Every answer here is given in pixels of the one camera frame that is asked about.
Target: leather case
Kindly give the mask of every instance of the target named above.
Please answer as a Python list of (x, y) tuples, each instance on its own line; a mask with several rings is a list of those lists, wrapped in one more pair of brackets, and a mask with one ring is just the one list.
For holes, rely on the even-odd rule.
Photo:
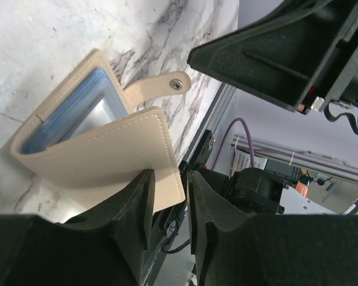
[[(155, 170), (154, 212), (184, 201), (184, 190), (166, 118), (158, 107), (132, 113), (52, 145), (45, 151), (33, 154), (20, 152), (21, 146), (31, 134), (97, 67), (106, 70), (129, 113), (145, 100), (182, 94), (191, 86), (187, 74), (175, 71), (138, 80), (123, 90), (106, 56), (95, 50), (20, 127), (12, 141), (11, 154), (88, 209), (120, 191), (143, 169)], [(179, 91), (171, 87), (173, 79), (183, 83)]]

